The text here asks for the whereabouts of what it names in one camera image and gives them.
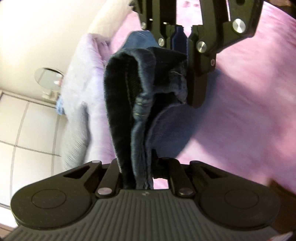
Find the pink rose pattern blanket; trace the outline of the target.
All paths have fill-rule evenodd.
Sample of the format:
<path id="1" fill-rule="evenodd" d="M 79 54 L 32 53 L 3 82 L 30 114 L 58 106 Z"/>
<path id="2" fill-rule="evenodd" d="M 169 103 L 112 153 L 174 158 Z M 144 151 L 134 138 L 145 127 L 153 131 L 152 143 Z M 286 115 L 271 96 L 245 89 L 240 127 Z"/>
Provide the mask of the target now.
<path id="1" fill-rule="evenodd" d="M 259 183 L 295 191 L 295 19 L 264 3 L 254 37 L 217 56 L 200 109 L 165 113 L 158 154 L 198 159 Z"/>

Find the dark blue denim jeans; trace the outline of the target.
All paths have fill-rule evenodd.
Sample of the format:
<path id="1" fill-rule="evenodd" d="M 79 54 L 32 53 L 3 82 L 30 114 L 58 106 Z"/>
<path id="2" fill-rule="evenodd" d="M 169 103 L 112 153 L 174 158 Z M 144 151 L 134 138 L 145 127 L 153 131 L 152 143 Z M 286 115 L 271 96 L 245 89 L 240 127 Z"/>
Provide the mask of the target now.
<path id="1" fill-rule="evenodd" d="M 126 188 L 154 187 L 154 127 L 166 110 L 186 102 L 185 61 L 185 54 L 161 48 L 151 32 L 135 31 L 107 63 L 107 119 Z"/>

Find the white wardrobe with doors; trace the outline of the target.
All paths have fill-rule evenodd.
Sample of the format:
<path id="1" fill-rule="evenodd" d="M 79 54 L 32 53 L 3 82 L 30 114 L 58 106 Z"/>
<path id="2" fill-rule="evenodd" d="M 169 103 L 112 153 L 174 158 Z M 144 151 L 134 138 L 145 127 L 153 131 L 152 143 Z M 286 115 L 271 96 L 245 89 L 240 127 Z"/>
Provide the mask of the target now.
<path id="1" fill-rule="evenodd" d="M 19 189 L 63 171 L 66 123 L 48 103 L 1 95 L 1 224 L 16 227 L 10 202 Z"/>

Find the lilac striped folded duvet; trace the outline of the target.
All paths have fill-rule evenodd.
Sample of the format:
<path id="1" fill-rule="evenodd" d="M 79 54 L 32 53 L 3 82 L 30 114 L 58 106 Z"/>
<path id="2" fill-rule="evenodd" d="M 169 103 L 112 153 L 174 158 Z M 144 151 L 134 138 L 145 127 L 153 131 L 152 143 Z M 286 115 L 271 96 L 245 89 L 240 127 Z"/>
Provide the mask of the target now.
<path id="1" fill-rule="evenodd" d="M 65 170 L 114 157 L 104 100 L 104 70 L 111 50 L 99 34 L 84 35 L 62 82 L 59 103 L 67 118 L 61 158 Z"/>

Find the round mirror on stand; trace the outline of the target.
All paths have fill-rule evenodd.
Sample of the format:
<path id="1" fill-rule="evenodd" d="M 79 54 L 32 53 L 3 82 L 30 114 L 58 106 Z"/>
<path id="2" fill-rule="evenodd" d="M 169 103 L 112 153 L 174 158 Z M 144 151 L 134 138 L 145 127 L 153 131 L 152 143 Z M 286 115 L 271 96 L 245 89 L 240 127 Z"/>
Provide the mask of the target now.
<path id="1" fill-rule="evenodd" d="M 43 87 L 42 97 L 49 101 L 57 101 L 64 74 L 52 68 L 38 68 L 34 73 L 34 78 L 41 87 Z"/>

